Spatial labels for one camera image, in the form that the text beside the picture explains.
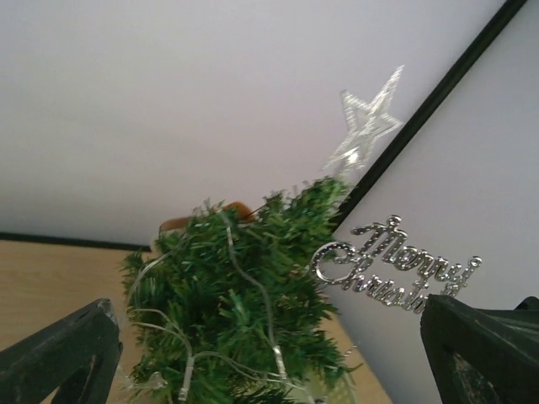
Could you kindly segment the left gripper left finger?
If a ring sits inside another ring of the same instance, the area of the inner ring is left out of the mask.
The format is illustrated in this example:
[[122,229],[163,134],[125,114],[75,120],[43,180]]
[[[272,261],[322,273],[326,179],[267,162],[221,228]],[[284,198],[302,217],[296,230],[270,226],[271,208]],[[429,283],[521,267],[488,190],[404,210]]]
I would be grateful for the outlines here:
[[105,403],[123,345],[101,298],[1,352],[1,402]]

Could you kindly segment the green perforated plastic basket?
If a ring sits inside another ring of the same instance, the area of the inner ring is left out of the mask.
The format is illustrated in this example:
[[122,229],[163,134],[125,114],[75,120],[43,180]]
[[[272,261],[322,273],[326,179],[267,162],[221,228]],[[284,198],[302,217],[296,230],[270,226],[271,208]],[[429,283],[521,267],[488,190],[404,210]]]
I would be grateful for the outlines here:
[[358,404],[358,397],[355,391],[355,385],[348,374],[340,377],[329,388],[324,384],[323,378],[314,372],[308,376],[307,390],[315,403],[328,404]]

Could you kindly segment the silver star ornament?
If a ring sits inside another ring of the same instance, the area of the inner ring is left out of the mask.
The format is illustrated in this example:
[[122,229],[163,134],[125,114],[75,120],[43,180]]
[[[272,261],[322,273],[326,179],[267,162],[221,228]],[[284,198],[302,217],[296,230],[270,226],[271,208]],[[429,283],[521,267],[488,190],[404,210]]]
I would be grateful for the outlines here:
[[346,137],[329,156],[322,170],[337,166],[334,176],[346,176],[361,170],[369,162],[377,140],[403,126],[403,122],[389,112],[403,69],[404,65],[397,67],[370,101],[348,90],[340,92]]

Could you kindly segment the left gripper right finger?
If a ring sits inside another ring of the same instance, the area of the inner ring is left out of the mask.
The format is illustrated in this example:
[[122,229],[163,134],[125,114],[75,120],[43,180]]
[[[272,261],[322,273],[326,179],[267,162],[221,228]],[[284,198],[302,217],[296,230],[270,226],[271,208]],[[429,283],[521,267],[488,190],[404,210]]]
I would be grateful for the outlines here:
[[442,402],[538,402],[538,311],[430,295],[420,335]]

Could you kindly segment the silver word ornament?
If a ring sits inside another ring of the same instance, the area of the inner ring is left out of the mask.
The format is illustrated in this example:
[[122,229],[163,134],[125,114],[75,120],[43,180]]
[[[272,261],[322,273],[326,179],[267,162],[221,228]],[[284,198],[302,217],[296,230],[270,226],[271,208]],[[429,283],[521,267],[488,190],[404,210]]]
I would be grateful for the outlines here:
[[[402,218],[390,215],[386,221],[356,226],[350,233],[370,237],[361,247],[349,242],[329,242],[313,255],[309,270],[321,284],[338,286],[342,290],[364,293],[388,307],[400,307],[416,315],[424,311],[429,297],[424,293],[430,282],[441,282],[441,295],[457,296],[466,288],[468,280],[479,269],[483,260],[471,257],[465,266],[441,256],[434,256],[424,249],[407,244],[408,233],[400,228]],[[392,279],[382,279],[366,271],[376,259],[400,272],[414,272],[417,279],[410,290],[398,287]]]

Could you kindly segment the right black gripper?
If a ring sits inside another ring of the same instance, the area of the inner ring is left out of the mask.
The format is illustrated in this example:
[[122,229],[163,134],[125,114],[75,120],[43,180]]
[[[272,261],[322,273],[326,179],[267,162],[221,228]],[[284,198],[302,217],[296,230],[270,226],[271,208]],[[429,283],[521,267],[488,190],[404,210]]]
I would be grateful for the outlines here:
[[535,296],[526,297],[515,309],[517,311],[538,311],[539,299]]

